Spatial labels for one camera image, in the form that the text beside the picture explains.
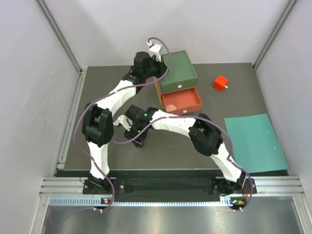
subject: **reflective metal surface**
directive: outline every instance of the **reflective metal surface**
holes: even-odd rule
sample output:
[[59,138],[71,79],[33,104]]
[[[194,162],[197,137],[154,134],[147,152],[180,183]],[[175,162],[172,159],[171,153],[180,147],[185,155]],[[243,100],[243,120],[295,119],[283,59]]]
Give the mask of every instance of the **reflective metal surface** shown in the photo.
[[[58,225],[80,207],[49,207]],[[85,210],[42,234],[303,234],[291,197],[256,197],[243,213],[225,207],[113,207]]]

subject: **green box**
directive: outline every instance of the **green box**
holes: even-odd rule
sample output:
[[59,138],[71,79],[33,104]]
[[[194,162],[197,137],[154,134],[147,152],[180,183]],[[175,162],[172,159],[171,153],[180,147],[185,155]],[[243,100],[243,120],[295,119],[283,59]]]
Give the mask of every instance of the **green box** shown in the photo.
[[[166,65],[168,54],[163,55]],[[186,51],[171,53],[171,67],[168,74],[159,82],[163,94],[196,87],[198,76]]]

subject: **table top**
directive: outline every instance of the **table top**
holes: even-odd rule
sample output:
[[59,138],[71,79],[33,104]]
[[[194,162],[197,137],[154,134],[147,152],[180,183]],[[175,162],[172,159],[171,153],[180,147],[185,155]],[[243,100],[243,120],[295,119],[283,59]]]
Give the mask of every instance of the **table top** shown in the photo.
[[[224,118],[242,117],[267,113],[267,107],[251,63],[194,64],[198,75],[197,91],[203,102],[201,113],[222,128]],[[89,67],[87,70],[75,125],[87,103],[113,90],[130,66]],[[218,76],[229,79],[228,89],[222,92],[213,88]],[[144,87],[135,97],[128,100],[115,114],[114,119],[123,115],[133,104],[146,110],[160,109],[154,85]],[[114,129],[113,139],[125,141],[124,128]],[[84,135],[79,131],[77,142],[89,151]],[[189,138],[168,131],[149,130],[142,148],[132,143],[127,145],[109,144],[108,163],[111,169],[217,169],[212,159],[198,153]],[[90,159],[79,151],[71,141],[65,162],[65,170],[89,170]]]

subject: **wall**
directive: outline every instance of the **wall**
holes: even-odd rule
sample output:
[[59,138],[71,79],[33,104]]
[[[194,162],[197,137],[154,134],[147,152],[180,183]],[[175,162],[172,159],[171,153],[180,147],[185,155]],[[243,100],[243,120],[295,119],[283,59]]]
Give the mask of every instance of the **wall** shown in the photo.
[[0,31],[0,233],[23,234],[55,166],[78,74],[34,0],[2,0]]
[[193,63],[255,62],[285,0],[45,0],[82,67],[129,65],[159,37]]
[[312,205],[312,1],[296,4],[258,68],[271,117],[291,172]]

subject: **metal corner post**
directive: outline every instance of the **metal corner post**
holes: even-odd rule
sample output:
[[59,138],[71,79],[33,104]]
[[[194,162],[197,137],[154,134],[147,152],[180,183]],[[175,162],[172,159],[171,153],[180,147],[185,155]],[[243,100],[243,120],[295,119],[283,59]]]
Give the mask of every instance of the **metal corner post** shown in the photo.
[[270,34],[268,40],[266,41],[266,43],[264,44],[259,56],[257,57],[256,61],[254,62],[253,68],[256,70],[260,63],[262,62],[264,56],[266,55],[267,51],[269,50],[270,46],[272,45],[273,41],[275,40],[277,34],[279,33],[279,31],[281,30],[282,26],[285,23],[285,20],[287,19],[287,17],[289,16],[290,12],[292,11],[293,7],[295,6],[295,4],[298,2],[298,0],[290,0],[284,10],[284,12],[282,13],[281,17],[279,18],[276,26],[274,27],[272,33]]
[[72,62],[73,66],[75,67],[75,69],[81,73],[82,69],[79,66],[73,52],[71,51],[68,43],[66,42],[62,32],[60,31],[57,23],[55,22],[52,14],[49,11],[49,8],[47,7],[47,5],[45,4],[44,0],[35,0],[38,4],[38,6],[40,7],[40,9],[42,10],[44,16],[46,17],[47,21],[49,22],[50,26],[52,27],[55,35],[57,36],[59,42],[61,43],[62,47],[64,48],[67,56],[69,57],[70,61]]

